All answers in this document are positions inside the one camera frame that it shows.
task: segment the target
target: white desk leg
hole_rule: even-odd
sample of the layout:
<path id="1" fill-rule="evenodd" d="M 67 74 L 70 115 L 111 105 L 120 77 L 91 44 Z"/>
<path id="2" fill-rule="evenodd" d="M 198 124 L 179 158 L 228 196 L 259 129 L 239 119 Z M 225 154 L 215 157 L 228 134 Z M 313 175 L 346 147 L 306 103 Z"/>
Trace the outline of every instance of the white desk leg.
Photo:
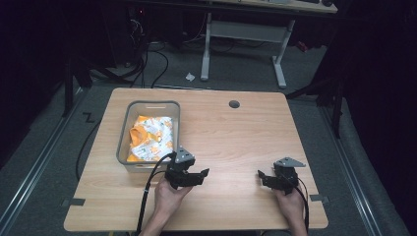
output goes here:
<path id="1" fill-rule="evenodd" d="M 284 34 L 284 39 L 282 40 L 279 54 L 277 56 L 272 57 L 273 68 L 275 68 L 276 79 L 278 80 L 278 86 L 281 89 L 286 88 L 286 82 L 285 82 L 284 74 L 282 73 L 282 68 L 281 68 L 281 59 L 282 59 L 282 56 L 284 55 L 289 37 L 291 36 L 292 29 L 294 28 L 294 24 L 295 24 L 294 20 L 289 22 L 287 30 L 285 31 L 285 34 Z"/>
<path id="2" fill-rule="evenodd" d="M 208 13 L 208 23 L 206 26 L 206 47 L 203 55 L 202 75 L 200 79 L 207 81 L 209 79 L 209 39 L 211 35 L 211 13 Z"/>

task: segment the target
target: hand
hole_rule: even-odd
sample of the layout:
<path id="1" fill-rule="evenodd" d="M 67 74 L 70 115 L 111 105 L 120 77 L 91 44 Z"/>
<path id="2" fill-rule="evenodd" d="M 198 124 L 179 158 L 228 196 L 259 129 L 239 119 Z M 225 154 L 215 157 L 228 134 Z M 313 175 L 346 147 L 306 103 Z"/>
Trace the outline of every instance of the hand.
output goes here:
<path id="1" fill-rule="evenodd" d="M 140 236 L 157 236 L 193 187 L 176 190 L 162 178 L 155 188 L 155 209 Z"/>
<path id="2" fill-rule="evenodd" d="M 288 195 L 283 191 L 272 189 L 282 214 L 288 221 L 288 225 L 293 236 L 307 235 L 306 225 L 304 223 L 304 200 L 297 190 L 293 189 Z"/>

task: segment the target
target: patterned cloth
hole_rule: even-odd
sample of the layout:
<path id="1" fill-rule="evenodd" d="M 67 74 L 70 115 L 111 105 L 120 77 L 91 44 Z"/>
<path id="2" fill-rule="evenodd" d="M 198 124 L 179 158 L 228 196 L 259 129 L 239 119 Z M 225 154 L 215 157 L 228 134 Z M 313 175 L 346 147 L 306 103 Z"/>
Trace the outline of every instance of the patterned cloth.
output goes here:
<path id="1" fill-rule="evenodd" d="M 139 116 L 130 130 L 128 161 L 158 161 L 173 151 L 172 118 Z"/>

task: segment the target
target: standing desk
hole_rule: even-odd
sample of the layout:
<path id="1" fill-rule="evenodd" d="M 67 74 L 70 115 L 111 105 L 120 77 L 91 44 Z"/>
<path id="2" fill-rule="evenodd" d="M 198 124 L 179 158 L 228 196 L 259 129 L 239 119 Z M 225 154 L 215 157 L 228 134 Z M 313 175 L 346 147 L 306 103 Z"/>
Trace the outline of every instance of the standing desk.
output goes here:
<path id="1" fill-rule="evenodd" d="M 129 173 L 116 159 L 123 121 L 134 100 L 175 100 L 181 106 L 179 145 L 196 157 L 190 172 L 209 168 L 202 186 L 186 196 L 164 230 L 284 229 L 288 225 L 258 170 L 273 175 L 285 156 L 307 166 L 296 168 L 309 195 L 317 195 L 285 96 L 279 92 L 117 88 L 108 101 L 64 227 L 68 231 L 135 231 L 148 173 Z M 240 107 L 231 108 L 236 100 Z M 152 214 L 154 178 L 144 224 Z M 310 198 L 310 228 L 325 228 L 321 202 Z"/>
<path id="2" fill-rule="evenodd" d="M 334 5 L 330 7 L 324 6 L 322 3 L 307 3 L 301 1 L 290 0 L 286 4 L 270 3 L 268 1 L 261 0 L 211 0 L 210 2 L 239 4 L 239 5 L 251 5 L 256 7 L 267 7 L 286 9 L 291 11 L 307 11 L 315 13 L 336 13 L 337 8 Z M 209 79 L 209 44 L 212 36 L 240 38 L 258 41 L 267 41 L 280 43 L 280 48 L 277 51 L 276 56 L 272 56 L 272 65 L 275 69 L 276 79 L 278 86 L 282 89 L 286 88 L 286 82 L 282 73 L 281 60 L 284 55 L 285 48 L 287 46 L 289 37 L 291 36 L 295 20 L 290 20 L 288 26 L 285 27 L 272 27 L 261 26 L 242 23 L 231 23 L 224 21 L 212 21 L 211 13 L 208 13 L 208 22 L 206 27 L 206 44 L 205 52 L 203 55 L 202 74 L 201 80 L 206 81 Z"/>

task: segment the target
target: light wood surface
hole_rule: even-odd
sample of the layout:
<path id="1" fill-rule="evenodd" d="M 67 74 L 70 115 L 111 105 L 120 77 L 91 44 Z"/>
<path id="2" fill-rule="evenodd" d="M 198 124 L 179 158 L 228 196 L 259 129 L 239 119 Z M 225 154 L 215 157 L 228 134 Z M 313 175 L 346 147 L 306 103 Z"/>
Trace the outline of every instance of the light wood surface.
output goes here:
<path id="1" fill-rule="evenodd" d="M 330 7 L 320 3 L 309 3 L 296 0 L 289 0 L 286 4 L 270 3 L 268 0 L 211 0 L 212 2 L 243 4 L 257 7 L 278 8 L 294 11 L 306 11 L 317 13 L 337 13 L 337 8 L 332 4 Z"/>
<path id="2" fill-rule="evenodd" d="M 202 186 L 185 198 L 165 230 L 282 229 L 287 223 L 272 191 L 257 171 L 273 175 L 272 164 L 290 156 L 309 195 L 318 194 L 285 96 L 278 92 L 117 88 L 91 148 L 64 227 L 69 231 L 136 230 L 147 173 L 129 173 L 116 159 L 123 119 L 134 100 L 175 100 L 181 106 L 179 143 L 196 156 L 190 172 L 209 168 Z M 230 100 L 240 102 L 237 109 Z M 153 179 L 146 208 L 154 201 Z M 325 228 L 321 202 L 309 202 L 310 227 Z"/>

